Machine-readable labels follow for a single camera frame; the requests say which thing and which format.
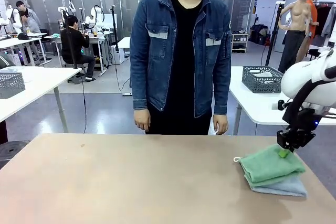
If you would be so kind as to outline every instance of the orange shirt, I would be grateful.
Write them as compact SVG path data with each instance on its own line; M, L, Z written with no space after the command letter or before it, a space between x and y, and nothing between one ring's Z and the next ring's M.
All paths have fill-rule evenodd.
M307 3L310 5L310 9L311 9L311 18L313 20L313 22L317 22L317 9L315 4L313 3L312 0L307 0ZM316 30L316 26L312 26L310 25L309 30L311 31L312 35L311 38L314 38L315 36L315 30Z

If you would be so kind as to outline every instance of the mannequin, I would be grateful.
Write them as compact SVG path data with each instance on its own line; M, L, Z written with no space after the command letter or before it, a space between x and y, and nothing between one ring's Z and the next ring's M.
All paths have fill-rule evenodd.
M315 0L307 0L307 3L310 5L310 10L311 10L311 21L310 21L310 28L309 28L309 36L304 38L302 45L298 51L298 55L296 57L296 63L301 62L303 58L306 56L306 54L309 51L309 46L311 42L313 41L315 37L315 30L316 26L319 26L320 23L317 22L317 9L315 4L313 3Z
M289 26L282 25L281 19L279 19L278 23L280 29L287 31L285 48L278 69L282 73L285 73L287 69L295 64L299 48L305 36L309 35L311 13L310 5L306 1L307 0L297 0L286 6L280 14L280 16L282 16L290 10L292 20Z

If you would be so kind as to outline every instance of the gray basket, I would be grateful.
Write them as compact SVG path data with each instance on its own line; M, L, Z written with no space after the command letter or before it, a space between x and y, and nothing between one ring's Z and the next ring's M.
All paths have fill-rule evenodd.
M265 72L270 72L272 77L257 77L254 75L254 73ZM242 82L253 93L280 93L282 76L281 72L271 67L243 67Z
M25 89L22 73L0 73L0 99L8 99Z

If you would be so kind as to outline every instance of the black jacket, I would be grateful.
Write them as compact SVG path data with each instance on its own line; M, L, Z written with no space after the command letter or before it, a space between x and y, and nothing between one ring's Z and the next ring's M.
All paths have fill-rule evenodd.
M70 31L71 31L72 47L74 48L74 54L75 54L74 57L76 60L79 60L82 56L81 54L82 47L88 48L90 46L89 36L86 36L84 38L83 34L80 31L74 30L73 28L70 28ZM73 62L70 52L70 43L65 29L61 31L61 41L62 41L63 60L66 63L71 64Z

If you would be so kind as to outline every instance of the beige table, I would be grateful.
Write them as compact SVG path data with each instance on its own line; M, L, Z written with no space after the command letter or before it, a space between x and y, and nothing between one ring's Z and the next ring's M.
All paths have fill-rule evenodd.
M1 224L335 223L336 201L310 169L307 199L249 189L233 157L275 142L40 135L0 170Z

